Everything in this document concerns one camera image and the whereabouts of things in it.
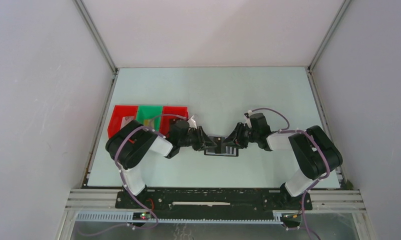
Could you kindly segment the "black VIP card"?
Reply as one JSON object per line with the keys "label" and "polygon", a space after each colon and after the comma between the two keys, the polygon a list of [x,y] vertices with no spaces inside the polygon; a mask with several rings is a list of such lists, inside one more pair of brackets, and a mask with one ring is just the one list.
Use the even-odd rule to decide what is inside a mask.
{"label": "black VIP card", "polygon": [[213,136],[213,141],[216,143],[216,147],[213,152],[216,155],[225,155],[227,153],[227,147],[224,144],[225,136]]}

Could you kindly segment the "black leather card holder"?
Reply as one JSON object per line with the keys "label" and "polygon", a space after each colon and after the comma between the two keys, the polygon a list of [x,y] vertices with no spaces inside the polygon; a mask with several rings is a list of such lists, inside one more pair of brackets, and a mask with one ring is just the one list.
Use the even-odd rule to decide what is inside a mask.
{"label": "black leather card holder", "polygon": [[204,150],[205,156],[216,156],[216,157],[239,156],[238,148],[230,147],[224,144],[224,140],[227,138],[227,136],[209,135],[208,137],[216,144],[216,147]]}

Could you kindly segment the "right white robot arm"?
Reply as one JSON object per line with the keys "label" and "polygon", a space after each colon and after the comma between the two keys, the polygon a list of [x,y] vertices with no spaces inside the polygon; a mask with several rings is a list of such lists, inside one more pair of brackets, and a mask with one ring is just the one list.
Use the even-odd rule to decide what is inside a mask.
{"label": "right white robot arm", "polygon": [[280,187],[279,202],[285,209],[294,208],[300,195],[343,163],[342,154],[320,126],[272,131],[263,113],[246,113],[245,122],[237,123],[223,143],[236,149],[245,149],[250,143],[256,143],[268,152],[293,152],[299,169]]}

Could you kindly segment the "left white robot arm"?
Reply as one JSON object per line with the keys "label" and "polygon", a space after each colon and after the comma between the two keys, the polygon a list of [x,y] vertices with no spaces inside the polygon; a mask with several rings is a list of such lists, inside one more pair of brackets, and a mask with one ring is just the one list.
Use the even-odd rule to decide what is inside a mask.
{"label": "left white robot arm", "polygon": [[191,147],[199,152],[217,146],[191,119],[174,120],[166,135],[132,120],[109,138],[105,149],[118,168],[124,189],[129,192],[127,202],[138,209],[147,201],[140,163],[149,151],[171,159],[180,148]]}

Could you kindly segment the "grey card in bin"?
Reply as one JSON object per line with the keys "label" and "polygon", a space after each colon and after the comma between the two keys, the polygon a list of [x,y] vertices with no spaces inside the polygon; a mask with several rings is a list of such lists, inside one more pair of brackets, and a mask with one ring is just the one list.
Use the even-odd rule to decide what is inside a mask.
{"label": "grey card in bin", "polygon": [[123,126],[125,126],[125,125],[127,125],[128,123],[130,123],[131,121],[133,121],[134,120],[134,117],[133,116],[124,116],[123,118],[122,118],[122,120],[121,120],[121,124],[123,125]]}

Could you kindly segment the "right red plastic bin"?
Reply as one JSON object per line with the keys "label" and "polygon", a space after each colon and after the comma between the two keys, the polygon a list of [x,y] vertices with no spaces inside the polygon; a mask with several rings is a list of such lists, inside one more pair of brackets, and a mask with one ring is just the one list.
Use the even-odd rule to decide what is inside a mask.
{"label": "right red plastic bin", "polygon": [[179,119],[177,116],[188,117],[187,106],[164,106],[162,108],[162,117],[160,118],[159,132],[167,135],[170,130],[170,125],[173,120]]}

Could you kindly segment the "red plastic bin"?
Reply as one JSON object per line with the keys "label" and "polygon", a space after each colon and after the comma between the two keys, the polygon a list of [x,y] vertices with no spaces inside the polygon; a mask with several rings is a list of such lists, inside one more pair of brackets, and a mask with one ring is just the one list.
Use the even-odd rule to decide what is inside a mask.
{"label": "red plastic bin", "polygon": [[164,106],[162,108],[162,117],[160,118],[159,132],[167,135],[170,130],[170,125],[173,120],[179,119],[177,116],[188,117],[187,106]]}
{"label": "red plastic bin", "polygon": [[108,137],[111,138],[124,127],[124,125],[122,125],[123,117],[133,116],[135,120],[137,112],[138,105],[115,105],[107,127]]}

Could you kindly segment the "green plastic bin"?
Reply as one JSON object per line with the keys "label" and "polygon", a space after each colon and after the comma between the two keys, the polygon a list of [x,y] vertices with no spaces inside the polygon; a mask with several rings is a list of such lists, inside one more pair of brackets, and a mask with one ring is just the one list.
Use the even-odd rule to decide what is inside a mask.
{"label": "green plastic bin", "polygon": [[160,130],[161,116],[163,111],[162,105],[139,105],[135,119],[144,125],[145,119],[157,118],[156,129]]}

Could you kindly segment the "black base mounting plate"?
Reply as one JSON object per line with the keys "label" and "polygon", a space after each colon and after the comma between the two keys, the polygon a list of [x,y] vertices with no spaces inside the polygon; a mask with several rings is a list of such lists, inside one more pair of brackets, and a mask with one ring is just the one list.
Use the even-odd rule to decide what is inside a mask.
{"label": "black base mounting plate", "polygon": [[122,190],[115,208],[140,209],[140,203],[161,220],[276,220],[274,213],[312,210],[309,194],[291,197],[277,188],[146,187],[135,198]]}

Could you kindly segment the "left red plastic bin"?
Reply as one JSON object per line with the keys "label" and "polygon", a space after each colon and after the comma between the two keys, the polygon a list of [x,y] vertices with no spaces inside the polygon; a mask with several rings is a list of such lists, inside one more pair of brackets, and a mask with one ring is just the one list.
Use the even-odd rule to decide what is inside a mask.
{"label": "left red plastic bin", "polygon": [[123,117],[133,116],[135,120],[137,112],[138,105],[115,105],[107,127],[108,137],[111,138],[124,127],[124,125],[122,125]]}

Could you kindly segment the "aluminium frame rail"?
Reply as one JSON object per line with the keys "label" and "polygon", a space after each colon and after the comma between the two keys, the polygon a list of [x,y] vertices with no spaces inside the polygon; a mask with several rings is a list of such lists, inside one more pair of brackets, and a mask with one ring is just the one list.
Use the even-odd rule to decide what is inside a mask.
{"label": "aluminium frame rail", "polygon": [[[118,189],[72,189],[66,211],[116,211]],[[365,214],[366,206],[358,190],[317,190],[310,192],[312,210],[307,213]]]}

